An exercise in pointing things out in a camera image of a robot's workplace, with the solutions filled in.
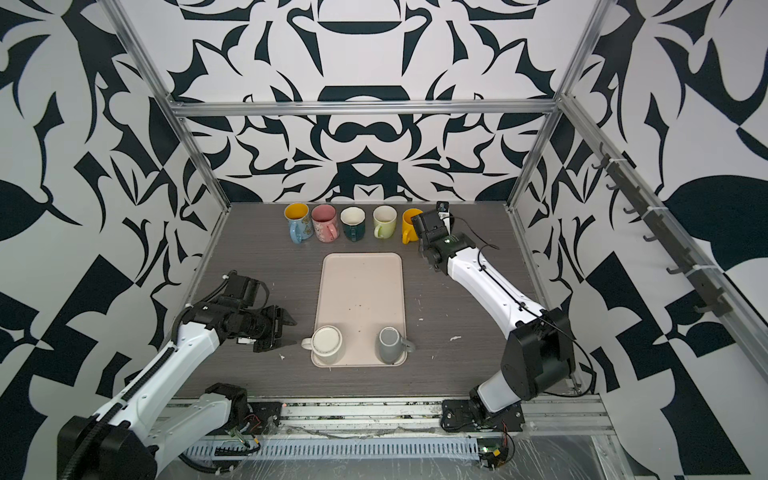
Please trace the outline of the light green mug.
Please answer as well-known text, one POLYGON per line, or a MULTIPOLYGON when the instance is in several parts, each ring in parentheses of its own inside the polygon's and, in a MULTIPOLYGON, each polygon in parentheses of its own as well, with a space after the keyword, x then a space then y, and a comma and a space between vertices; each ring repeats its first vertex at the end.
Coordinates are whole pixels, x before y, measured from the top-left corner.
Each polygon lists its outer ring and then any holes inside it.
POLYGON ((388 205, 376 207, 373 220, 374 237, 381 240, 391 238, 396 229, 397 211, 388 205))

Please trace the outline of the white cream mug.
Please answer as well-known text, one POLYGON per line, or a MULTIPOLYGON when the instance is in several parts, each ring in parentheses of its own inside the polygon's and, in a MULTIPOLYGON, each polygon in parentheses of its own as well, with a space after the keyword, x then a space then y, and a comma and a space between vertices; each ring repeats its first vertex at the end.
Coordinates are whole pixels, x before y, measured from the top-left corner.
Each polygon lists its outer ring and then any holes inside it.
POLYGON ((334 365, 343 356, 343 335, 336 326, 324 325, 311 337, 304 338, 301 347, 311 352, 312 361, 316 366, 334 365))

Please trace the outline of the dark green mug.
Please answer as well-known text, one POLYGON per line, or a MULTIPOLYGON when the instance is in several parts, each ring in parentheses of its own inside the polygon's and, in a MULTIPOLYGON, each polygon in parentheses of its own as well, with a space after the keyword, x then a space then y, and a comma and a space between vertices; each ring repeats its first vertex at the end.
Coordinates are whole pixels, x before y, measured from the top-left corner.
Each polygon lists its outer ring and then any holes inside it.
POLYGON ((365 235, 365 211, 356 206, 345 208, 340 215, 345 237, 351 242, 358 242, 365 235))

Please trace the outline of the blue butterfly mug yellow inside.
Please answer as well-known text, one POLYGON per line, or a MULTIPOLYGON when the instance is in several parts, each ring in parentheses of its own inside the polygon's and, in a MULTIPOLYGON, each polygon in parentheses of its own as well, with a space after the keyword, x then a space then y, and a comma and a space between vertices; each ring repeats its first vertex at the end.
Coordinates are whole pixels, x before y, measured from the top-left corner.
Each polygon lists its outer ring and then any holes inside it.
POLYGON ((304 203, 293 203, 284 209, 288 221, 289 236, 293 243, 301 244, 314 234, 310 208, 304 203))

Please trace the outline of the grey mug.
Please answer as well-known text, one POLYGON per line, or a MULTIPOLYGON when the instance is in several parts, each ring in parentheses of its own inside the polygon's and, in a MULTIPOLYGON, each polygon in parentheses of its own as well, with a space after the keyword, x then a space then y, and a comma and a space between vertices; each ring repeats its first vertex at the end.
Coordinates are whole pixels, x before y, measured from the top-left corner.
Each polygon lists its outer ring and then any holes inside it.
POLYGON ((378 358, 385 365, 398 364, 408 353, 415 351, 415 345, 391 326, 384 327, 379 332, 376 347, 378 358))

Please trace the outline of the pink ghost print mug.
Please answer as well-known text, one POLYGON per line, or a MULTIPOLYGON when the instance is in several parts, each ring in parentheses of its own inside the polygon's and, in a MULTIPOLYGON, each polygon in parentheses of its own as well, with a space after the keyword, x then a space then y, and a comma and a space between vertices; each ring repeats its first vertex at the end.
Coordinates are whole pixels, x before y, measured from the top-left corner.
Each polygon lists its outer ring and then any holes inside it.
POLYGON ((338 214, 332 205, 314 207, 311 219, 315 236, 320 242, 331 243, 339 237, 338 214))

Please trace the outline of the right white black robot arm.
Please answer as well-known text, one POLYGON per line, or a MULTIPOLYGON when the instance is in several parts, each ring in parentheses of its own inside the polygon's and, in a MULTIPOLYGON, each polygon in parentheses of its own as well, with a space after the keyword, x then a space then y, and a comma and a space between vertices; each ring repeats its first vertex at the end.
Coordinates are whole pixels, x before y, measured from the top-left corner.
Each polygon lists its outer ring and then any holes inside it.
POLYGON ((491 246, 455 231, 447 212, 418 214, 412 224, 430 266, 464 287, 506 340, 499 371, 470 395, 476 418, 534 399, 574 373, 576 340, 561 309, 547 310, 513 286, 485 257, 491 246))

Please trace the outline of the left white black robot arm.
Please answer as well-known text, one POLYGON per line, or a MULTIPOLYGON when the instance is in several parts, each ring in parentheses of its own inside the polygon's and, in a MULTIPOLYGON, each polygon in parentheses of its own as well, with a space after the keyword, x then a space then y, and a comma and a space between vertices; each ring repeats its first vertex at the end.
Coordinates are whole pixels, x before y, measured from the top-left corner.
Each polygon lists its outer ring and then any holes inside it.
POLYGON ((123 390, 89 417, 72 417, 57 437, 60 479, 154 479, 207 434, 238 435, 250 414, 244 388, 216 383, 191 406, 157 420, 187 379, 228 339, 252 340, 256 352, 285 346, 295 319, 282 307, 241 301, 186 306, 164 349, 123 390))

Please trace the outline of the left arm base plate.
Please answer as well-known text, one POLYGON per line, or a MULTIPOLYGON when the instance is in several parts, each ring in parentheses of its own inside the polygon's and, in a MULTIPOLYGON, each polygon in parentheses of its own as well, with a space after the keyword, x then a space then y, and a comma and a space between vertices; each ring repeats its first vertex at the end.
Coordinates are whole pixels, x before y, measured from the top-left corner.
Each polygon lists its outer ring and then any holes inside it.
POLYGON ((260 436, 275 431, 281 423, 283 403, 279 401, 256 401, 236 403, 228 420, 219 428, 208 433, 224 435, 237 429, 243 436, 260 436))

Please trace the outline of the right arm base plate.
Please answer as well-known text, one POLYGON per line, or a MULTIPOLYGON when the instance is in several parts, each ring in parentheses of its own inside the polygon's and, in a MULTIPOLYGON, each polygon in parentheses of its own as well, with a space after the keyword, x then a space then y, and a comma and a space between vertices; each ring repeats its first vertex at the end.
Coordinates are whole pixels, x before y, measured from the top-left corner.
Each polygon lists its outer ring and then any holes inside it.
POLYGON ((521 432, 525 417, 516 403, 496 413, 488 412, 478 399, 443 400, 440 427, 448 433, 493 431, 521 432))

